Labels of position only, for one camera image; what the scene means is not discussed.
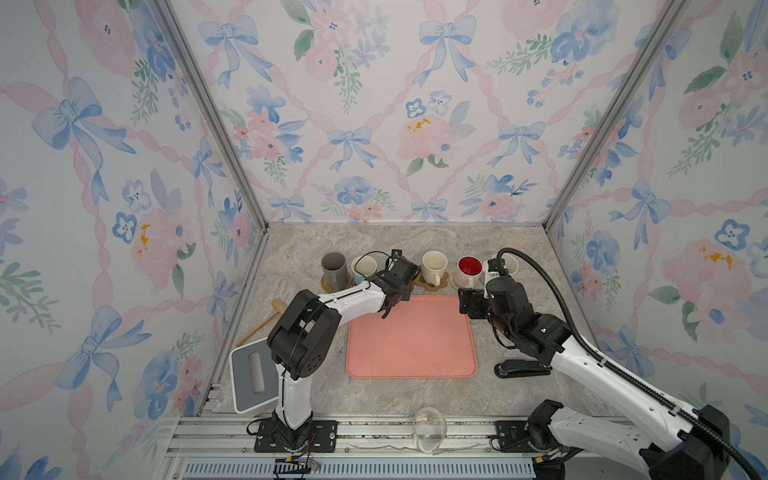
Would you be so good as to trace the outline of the cork paw print coaster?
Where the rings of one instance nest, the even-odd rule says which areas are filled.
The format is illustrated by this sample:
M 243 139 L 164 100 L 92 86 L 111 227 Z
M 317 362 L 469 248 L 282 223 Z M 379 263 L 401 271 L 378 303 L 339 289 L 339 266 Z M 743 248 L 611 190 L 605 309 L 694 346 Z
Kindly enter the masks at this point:
M 414 285 L 420 288 L 423 288 L 427 292 L 435 293 L 442 289 L 447 288 L 449 286 L 449 283 L 450 283 L 450 275 L 448 272 L 444 272 L 437 284 L 429 283 L 424 278 L 424 276 L 420 274 L 415 280 Z

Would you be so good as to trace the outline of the cream mug blue handle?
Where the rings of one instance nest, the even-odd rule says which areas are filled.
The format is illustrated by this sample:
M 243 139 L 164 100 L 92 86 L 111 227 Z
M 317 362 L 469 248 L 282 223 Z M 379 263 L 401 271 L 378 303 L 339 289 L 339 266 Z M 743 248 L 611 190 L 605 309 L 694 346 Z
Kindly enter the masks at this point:
M 374 275 L 377 270 L 378 262 L 370 254 L 358 256 L 351 262 L 351 272 L 356 285 L 367 280 Z

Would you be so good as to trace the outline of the cream ceramic mug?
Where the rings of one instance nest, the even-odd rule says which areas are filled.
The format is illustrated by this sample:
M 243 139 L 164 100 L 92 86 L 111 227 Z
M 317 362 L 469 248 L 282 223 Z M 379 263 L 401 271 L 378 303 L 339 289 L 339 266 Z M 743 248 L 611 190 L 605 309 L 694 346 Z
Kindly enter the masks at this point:
M 448 266 L 446 255 L 440 251 L 428 251 L 422 256 L 421 272 L 432 284 L 437 284 Z

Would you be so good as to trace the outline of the white mug red interior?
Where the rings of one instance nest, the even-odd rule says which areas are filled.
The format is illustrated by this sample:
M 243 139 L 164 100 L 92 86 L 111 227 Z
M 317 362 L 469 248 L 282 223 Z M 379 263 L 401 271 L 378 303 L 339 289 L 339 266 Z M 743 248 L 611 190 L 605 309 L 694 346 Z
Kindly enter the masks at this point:
M 456 270 L 454 272 L 454 275 L 456 276 L 459 276 L 459 275 L 466 276 L 466 277 L 477 276 L 478 279 L 480 280 L 480 288 L 482 284 L 482 280 L 481 280 L 482 274 L 483 274 L 483 264 L 478 258 L 473 256 L 461 257 L 457 262 Z

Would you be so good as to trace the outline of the multicolour stitched round coaster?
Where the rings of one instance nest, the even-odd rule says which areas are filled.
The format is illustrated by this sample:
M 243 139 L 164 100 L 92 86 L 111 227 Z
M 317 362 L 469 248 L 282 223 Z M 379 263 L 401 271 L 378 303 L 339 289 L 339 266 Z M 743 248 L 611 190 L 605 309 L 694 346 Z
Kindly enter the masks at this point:
M 473 289 L 480 288 L 480 280 L 478 279 L 477 276 L 466 277 L 462 275 L 459 275 L 459 276 L 453 275 L 450 277 L 450 282 L 451 282 L 451 285 L 457 290 L 461 290 L 461 289 L 473 290 Z

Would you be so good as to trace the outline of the grey ceramic mug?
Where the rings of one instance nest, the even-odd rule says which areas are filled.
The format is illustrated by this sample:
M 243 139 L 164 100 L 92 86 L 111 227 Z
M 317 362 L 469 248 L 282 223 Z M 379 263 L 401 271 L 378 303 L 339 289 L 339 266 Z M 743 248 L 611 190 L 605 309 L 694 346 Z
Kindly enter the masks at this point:
M 346 257 L 340 252 L 330 252 L 321 259 L 321 268 L 323 276 L 334 288 L 339 289 L 344 286 L 349 278 Z

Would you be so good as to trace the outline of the white speckled mug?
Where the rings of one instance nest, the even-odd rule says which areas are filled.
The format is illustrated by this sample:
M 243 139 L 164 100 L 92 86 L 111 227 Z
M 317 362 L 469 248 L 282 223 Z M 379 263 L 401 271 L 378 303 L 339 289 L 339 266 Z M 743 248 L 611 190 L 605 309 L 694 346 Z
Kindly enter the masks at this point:
M 502 260 L 508 275 L 515 276 L 519 272 L 520 263 L 517 256 L 511 253 L 504 253 L 502 255 Z

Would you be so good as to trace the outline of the woven rattan round coaster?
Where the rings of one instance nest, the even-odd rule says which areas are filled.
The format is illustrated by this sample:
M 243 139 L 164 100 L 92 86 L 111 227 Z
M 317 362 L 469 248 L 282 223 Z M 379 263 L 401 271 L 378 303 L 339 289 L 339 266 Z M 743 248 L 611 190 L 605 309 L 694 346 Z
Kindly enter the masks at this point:
M 354 286 L 355 286 L 355 281 L 354 281 L 354 279 L 352 277 L 349 277 L 347 283 L 344 286 L 342 286 L 341 288 L 339 288 L 339 289 L 334 289 L 328 283 L 328 281 L 327 281 L 325 276 L 321 277 L 321 288 L 322 288 L 322 290 L 326 294 L 338 293 L 338 292 L 340 292 L 342 290 L 345 290 L 345 289 L 348 289 L 348 288 L 351 288 L 351 287 L 354 287 Z

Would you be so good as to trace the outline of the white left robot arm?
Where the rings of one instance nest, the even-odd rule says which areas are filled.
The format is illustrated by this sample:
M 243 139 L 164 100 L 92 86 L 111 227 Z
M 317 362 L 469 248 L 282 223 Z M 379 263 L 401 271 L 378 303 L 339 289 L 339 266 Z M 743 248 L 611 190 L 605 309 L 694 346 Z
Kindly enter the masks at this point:
M 421 268 L 398 249 L 383 269 L 353 287 L 331 294 L 298 292 L 267 338 L 278 375 L 278 401 L 271 415 L 276 443 L 298 451 L 311 443 L 311 376 L 325 360 L 340 326 L 368 314 L 387 317 L 410 300 Z

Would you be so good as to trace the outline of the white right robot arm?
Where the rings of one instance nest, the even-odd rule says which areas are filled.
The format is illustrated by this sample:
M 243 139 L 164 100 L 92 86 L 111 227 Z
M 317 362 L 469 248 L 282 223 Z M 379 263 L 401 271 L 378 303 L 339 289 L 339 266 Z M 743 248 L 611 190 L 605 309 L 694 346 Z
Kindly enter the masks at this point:
M 535 311 L 510 276 L 461 288 L 458 298 L 461 313 L 488 321 L 521 353 L 585 386 L 629 421 L 619 425 L 545 400 L 527 419 L 535 447 L 593 452 L 650 479 L 720 479 L 727 472 L 730 423 L 718 409 L 660 392 L 604 357 L 566 321 Z

